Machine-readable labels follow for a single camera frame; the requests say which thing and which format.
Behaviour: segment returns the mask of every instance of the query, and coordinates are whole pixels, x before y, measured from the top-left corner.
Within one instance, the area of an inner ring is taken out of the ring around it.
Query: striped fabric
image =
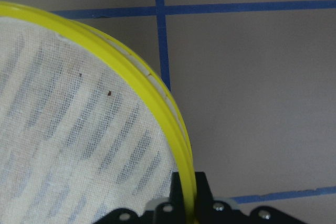
[[[175,161],[134,91],[57,33],[0,17],[0,224],[93,223],[169,194]]]

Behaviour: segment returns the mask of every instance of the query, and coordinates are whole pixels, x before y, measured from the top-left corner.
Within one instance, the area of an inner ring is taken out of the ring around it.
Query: yellow rim
[[[167,138],[181,178],[187,220],[192,222],[196,181],[189,147],[171,110],[137,67],[99,36],[57,15],[24,5],[0,2],[0,16],[17,18],[43,26],[76,42],[107,64],[132,87],[153,113]]]
[[[77,23],[78,25],[81,25],[85,28],[87,28],[88,30],[94,31],[97,34],[100,34],[101,36],[103,36],[104,38],[112,41],[113,43],[117,44],[118,46],[120,46],[122,49],[124,49],[127,53],[129,53],[131,56],[133,56],[137,61],[139,61],[141,63],[142,66],[144,66],[146,68],[146,70],[151,74],[151,76],[156,80],[156,82],[160,85],[161,89],[164,91],[165,95],[167,96],[167,98],[170,100],[170,102],[173,104],[173,107],[177,113],[177,118],[181,123],[184,135],[185,135],[185,142],[187,143],[187,147],[190,153],[191,158],[193,159],[193,152],[191,149],[191,145],[190,145],[190,139],[189,139],[189,135],[185,126],[185,123],[183,121],[182,115],[180,110],[178,109],[178,106],[172,96],[172,94],[170,93],[170,91],[168,90],[167,86],[162,82],[161,78],[156,74],[156,72],[147,64],[146,61],[144,61],[136,52],[134,52],[132,49],[130,49],[129,47],[127,47],[125,44],[123,44],[122,42],[118,41],[117,39],[113,38],[112,36],[102,32],[101,30],[98,30],[92,26],[89,26],[87,24],[81,23],[81,22],[77,22],[75,20],[72,20],[73,22]]]

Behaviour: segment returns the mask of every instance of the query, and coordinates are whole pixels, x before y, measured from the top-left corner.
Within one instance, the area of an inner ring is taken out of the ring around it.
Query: metal bolt
[[[266,210],[260,210],[258,215],[261,219],[264,220],[269,220],[271,218],[271,214]]]
[[[131,218],[131,215],[127,212],[123,212],[121,215],[119,215],[119,220],[121,221],[127,221]]]
[[[169,204],[164,205],[164,206],[162,207],[162,210],[163,210],[164,212],[171,212],[171,211],[173,211],[173,206],[172,206],[172,205],[169,205]]]
[[[216,211],[224,211],[224,204],[221,202],[215,202],[212,207],[216,210]]]

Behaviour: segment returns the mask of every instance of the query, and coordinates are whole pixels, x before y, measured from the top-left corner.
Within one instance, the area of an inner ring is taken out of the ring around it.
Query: blue tape
[[[158,26],[157,36],[159,40],[161,79],[170,90],[171,87],[170,87],[167,28],[166,28],[164,0],[155,0],[155,5],[156,5],[156,23]]]
[[[69,19],[80,18],[112,18],[112,17],[135,17],[156,15],[155,6],[130,7],[130,8],[108,8],[88,10],[57,10],[52,12]]]
[[[166,6],[166,15],[336,8],[336,0]]]
[[[311,196],[321,196],[336,194],[336,186],[332,187],[322,187],[315,190],[304,190],[304,191],[284,191],[280,193],[273,193],[267,195],[250,195],[250,196],[239,196],[233,197],[235,201],[239,204],[252,203],[252,202],[263,202],[263,201],[272,201],[272,200],[281,200],[281,199],[294,199],[302,197],[311,197]]]

